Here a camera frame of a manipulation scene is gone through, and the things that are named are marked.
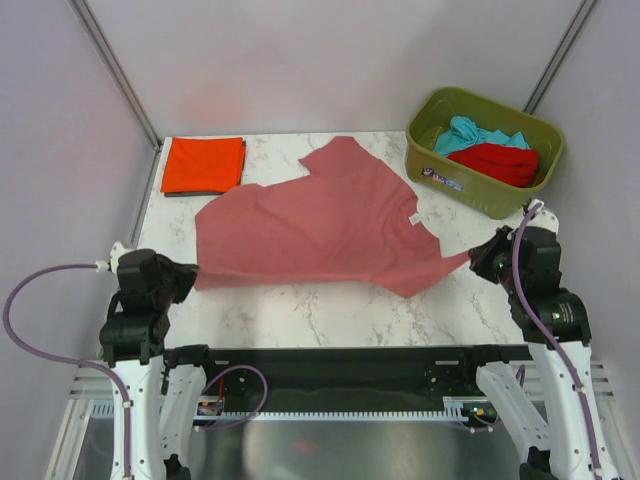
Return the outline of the pink t-shirt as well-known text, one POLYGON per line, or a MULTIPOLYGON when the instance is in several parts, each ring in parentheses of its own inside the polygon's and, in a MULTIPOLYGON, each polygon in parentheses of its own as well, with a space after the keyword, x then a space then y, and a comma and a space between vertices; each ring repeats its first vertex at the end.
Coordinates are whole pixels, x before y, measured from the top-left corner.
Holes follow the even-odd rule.
POLYGON ((196 214, 197 290, 364 282, 410 298, 468 261, 442 254, 411 187, 354 138, 300 163, 308 175, 241 185, 196 214))

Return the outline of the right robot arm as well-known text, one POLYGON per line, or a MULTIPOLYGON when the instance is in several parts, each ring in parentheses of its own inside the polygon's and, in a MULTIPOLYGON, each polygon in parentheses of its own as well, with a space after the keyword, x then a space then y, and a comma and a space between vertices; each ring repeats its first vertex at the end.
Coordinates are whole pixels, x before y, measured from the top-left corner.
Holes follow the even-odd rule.
POLYGON ((552 230, 499 228, 471 249, 470 269, 503 287, 539 375, 539 414, 505 361, 472 359, 458 368, 467 392, 483 392, 519 457, 522 479, 617 479, 592 383, 591 331, 582 300, 561 287, 561 247, 552 230))

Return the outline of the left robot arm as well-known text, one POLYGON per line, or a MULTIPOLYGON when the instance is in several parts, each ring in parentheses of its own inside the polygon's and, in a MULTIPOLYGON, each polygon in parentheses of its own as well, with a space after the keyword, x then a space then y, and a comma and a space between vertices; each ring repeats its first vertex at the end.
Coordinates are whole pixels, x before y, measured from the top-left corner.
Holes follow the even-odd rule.
POLYGON ((111 478, 190 479, 187 450, 200 393, 219 382, 202 345, 167 351, 169 309, 185 301, 198 273, 151 249, 113 245, 118 287, 99 333, 114 404, 111 478))

